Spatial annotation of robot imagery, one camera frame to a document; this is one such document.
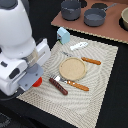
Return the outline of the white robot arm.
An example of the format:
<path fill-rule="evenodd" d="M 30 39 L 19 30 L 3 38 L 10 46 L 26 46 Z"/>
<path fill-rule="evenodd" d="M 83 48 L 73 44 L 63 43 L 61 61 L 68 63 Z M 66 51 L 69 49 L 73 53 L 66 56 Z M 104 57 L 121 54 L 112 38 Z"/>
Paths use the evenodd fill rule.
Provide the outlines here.
<path fill-rule="evenodd" d="M 43 74 L 51 52 L 44 38 L 36 44 L 21 0 L 0 0 L 0 90 L 7 96 L 28 90 Z"/>

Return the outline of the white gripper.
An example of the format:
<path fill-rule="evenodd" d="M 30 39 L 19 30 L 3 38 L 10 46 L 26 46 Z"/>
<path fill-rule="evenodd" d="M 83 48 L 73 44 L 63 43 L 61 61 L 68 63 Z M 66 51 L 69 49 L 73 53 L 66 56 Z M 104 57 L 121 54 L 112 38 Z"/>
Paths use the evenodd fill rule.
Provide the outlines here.
<path fill-rule="evenodd" d="M 19 87 L 28 90 L 42 76 L 42 65 L 51 55 L 46 38 L 39 44 L 33 38 L 1 39 L 0 48 L 0 90 L 6 95 L 13 95 Z"/>

